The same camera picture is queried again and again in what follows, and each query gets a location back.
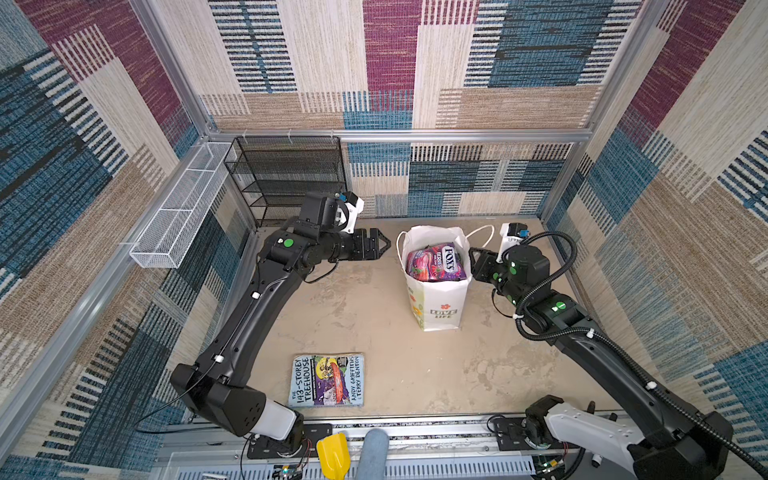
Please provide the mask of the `purple berries candy bag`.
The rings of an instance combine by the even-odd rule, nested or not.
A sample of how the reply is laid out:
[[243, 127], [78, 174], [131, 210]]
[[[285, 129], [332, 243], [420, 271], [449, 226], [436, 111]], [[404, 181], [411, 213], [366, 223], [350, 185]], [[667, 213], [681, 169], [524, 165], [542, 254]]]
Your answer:
[[410, 252], [405, 272], [415, 280], [427, 283], [467, 279], [460, 252], [453, 242], [429, 245]]

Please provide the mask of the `white paper bag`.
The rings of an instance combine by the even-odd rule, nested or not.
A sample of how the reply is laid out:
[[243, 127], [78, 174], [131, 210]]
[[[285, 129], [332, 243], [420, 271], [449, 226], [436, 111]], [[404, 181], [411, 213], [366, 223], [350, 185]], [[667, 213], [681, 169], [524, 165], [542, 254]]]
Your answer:
[[[473, 280], [470, 268], [469, 238], [487, 229], [495, 234], [492, 225], [481, 226], [469, 233], [459, 227], [420, 225], [399, 233], [396, 252], [403, 272], [411, 311], [421, 330], [425, 332], [452, 330], [460, 326], [469, 286]], [[420, 282], [405, 272], [408, 254], [414, 250], [439, 243], [453, 242], [462, 259], [467, 279], [463, 281]]]

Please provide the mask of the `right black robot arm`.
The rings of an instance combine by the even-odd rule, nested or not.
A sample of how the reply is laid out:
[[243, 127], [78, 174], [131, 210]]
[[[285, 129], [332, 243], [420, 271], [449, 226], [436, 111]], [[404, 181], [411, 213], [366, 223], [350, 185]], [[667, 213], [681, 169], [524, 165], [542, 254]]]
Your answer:
[[539, 414], [534, 444], [558, 440], [610, 459], [638, 479], [715, 479], [734, 455], [761, 478], [767, 468], [733, 442], [733, 427], [719, 413], [701, 413], [673, 394], [622, 347], [610, 339], [587, 311], [553, 289], [555, 279], [574, 264], [578, 249], [556, 271], [549, 260], [523, 239], [497, 253], [472, 248], [473, 277], [492, 285], [491, 296], [515, 308], [511, 319], [520, 335], [545, 342], [584, 369], [628, 414], [622, 426], [591, 413], [574, 411], [549, 395], [532, 405]]

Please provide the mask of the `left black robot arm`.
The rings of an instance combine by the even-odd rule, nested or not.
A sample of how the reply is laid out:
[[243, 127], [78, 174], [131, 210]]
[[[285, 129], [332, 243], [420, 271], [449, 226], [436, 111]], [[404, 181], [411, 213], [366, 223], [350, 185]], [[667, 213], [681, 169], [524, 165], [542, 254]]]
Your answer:
[[253, 277], [235, 309], [193, 364], [179, 364], [170, 384], [197, 416], [229, 433], [269, 439], [294, 453], [303, 444], [303, 417], [249, 386], [253, 366], [290, 297], [320, 263], [377, 260], [392, 242], [379, 229], [351, 233], [278, 229], [265, 240]]

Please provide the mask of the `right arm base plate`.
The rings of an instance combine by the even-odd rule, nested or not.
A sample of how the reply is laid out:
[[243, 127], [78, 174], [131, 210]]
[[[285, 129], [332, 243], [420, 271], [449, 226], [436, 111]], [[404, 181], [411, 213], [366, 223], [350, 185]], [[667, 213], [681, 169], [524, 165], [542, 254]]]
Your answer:
[[577, 451], [575, 444], [555, 440], [536, 422], [528, 425], [525, 416], [495, 414], [486, 421], [487, 430], [496, 438], [501, 451], [512, 450], [563, 450]]

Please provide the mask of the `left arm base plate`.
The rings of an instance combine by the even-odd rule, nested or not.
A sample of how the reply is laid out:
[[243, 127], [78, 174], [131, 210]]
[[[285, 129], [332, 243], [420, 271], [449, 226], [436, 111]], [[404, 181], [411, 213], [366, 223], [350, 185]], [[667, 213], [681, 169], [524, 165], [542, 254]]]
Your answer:
[[294, 429], [285, 440], [259, 436], [247, 443], [246, 458], [249, 460], [316, 457], [315, 444], [333, 434], [331, 423], [303, 424]]

